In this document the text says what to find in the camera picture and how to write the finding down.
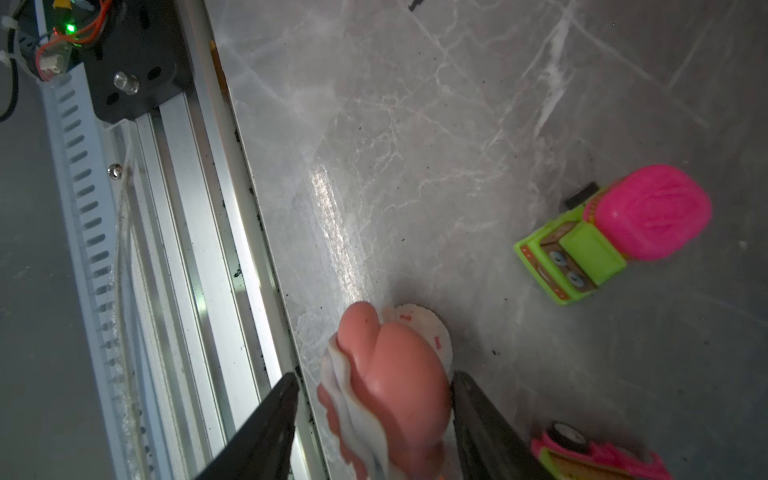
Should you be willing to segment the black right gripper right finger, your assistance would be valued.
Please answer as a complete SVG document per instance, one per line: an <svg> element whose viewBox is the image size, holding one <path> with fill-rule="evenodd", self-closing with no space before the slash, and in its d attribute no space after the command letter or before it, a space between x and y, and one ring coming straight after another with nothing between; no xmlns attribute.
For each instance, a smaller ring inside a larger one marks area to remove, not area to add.
<svg viewBox="0 0 768 480"><path fill-rule="evenodd" d="M465 479L550 479L475 380L457 371L452 380L454 431Z"/></svg>

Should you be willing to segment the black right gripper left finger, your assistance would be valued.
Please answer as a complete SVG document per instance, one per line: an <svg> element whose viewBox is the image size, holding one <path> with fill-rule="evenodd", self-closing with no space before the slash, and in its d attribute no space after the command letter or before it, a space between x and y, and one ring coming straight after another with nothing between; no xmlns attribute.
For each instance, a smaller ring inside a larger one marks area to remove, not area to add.
<svg viewBox="0 0 768 480"><path fill-rule="evenodd" d="M197 480L286 479L300 388L285 374Z"/></svg>

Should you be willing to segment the pink green toy car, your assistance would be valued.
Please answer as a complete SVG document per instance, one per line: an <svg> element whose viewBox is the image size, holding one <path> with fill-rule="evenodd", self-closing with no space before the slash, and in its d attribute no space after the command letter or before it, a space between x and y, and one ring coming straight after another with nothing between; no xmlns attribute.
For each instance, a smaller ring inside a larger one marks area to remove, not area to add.
<svg viewBox="0 0 768 480"><path fill-rule="evenodd" d="M623 447L589 440L560 421L531 441L531 451L555 479L673 479L658 454L641 458Z"/></svg>

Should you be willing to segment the pink round head doll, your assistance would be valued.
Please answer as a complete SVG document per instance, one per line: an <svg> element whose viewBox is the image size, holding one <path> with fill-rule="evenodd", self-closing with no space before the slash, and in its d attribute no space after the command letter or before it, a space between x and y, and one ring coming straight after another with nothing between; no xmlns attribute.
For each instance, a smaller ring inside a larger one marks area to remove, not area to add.
<svg viewBox="0 0 768 480"><path fill-rule="evenodd" d="M317 397L357 478L440 478L452 360L447 327L431 310L347 307L322 357Z"/></svg>

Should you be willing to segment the pink green toy truck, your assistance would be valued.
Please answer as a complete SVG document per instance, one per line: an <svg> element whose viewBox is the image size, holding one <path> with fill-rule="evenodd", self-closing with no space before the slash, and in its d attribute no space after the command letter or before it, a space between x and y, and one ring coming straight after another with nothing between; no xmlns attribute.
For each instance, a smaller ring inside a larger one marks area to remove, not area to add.
<svg viewBox="0 0 768 480"><path fill-rule="evenodd" d="M608 186L590 182L556 218L514 245L523 265L559 305L594 294L633 261L678 251L708 225L712 203L683 171L640 168Z"/></svg>

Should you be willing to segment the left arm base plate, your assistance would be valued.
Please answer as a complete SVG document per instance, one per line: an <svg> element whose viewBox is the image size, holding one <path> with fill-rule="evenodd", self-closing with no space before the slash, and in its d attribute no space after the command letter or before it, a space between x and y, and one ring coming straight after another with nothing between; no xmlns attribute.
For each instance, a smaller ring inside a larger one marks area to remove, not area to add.
<svg viewBox="0 0 768 480"><path fill-rule="evenodd" d="M114 1L100 37L80 51L93 109L110 124L134 120L193 84L174 1Z"/></svg>

